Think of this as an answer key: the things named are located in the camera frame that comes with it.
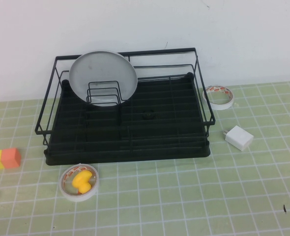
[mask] green cutting mat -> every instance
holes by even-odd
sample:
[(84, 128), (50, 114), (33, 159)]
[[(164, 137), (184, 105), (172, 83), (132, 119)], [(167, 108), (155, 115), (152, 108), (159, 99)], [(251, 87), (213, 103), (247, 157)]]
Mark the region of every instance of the green cutting mat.
[[(45, 164), (42, 100), (0, 103), (0, 149), (22, 154), (0, 171), (0, 236), (290, 236), (290, 83), (230, 89), (210, 157), (93, 165), (99, 193), (82, 203), (58, 191), (69, 166)], [(243, 152), (222, 135), (235, 125), (255, 136)]]

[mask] black drip tray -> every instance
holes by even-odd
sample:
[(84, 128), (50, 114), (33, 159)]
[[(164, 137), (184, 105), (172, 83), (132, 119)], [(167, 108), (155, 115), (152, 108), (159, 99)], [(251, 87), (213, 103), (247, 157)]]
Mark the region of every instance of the black drip tray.
[(193, 74), (139, 81), (134, 95), (111, 107), (87, 104), (62, 81), (48, 165), (141, 161), (209, 155)]

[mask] dish rack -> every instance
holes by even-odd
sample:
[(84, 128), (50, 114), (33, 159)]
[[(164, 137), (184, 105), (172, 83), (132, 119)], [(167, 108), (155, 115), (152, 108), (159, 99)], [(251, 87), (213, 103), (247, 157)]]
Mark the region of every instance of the dish rack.
[[(195, 48), (120, 53), (135, 68), (138, 86), (131, 98), (101, 106), (72, 91), (68, 72), (80, 56), (56, 57), (35, 132), (43, 135), (46, 163), (71, 165), (209, 156), (209, 128), (215, 124)], [(206, 103), (202, 103), (202, 92)]]

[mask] plate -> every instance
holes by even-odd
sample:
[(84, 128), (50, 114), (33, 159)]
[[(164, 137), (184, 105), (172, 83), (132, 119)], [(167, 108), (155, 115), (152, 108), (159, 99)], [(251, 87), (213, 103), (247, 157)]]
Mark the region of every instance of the plate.
[(96, 106), (114, 106), (133, 95), (137, 75), (131, 63), (120, 54), (94, 51), (77, 58), (71, 66), (69, 82), (83, 101)]

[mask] yellow rubber duck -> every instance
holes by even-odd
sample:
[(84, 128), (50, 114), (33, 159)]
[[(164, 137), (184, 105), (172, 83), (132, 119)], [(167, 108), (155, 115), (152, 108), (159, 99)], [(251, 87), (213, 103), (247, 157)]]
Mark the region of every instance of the yellow rubber duck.
[(92, 177), (92, 173), (88, 170), (79, 172), (72, 181), (73, 187), (82, 194), (88, 192), (91, 189), (91, 184), (88, 182), (90, 177)]

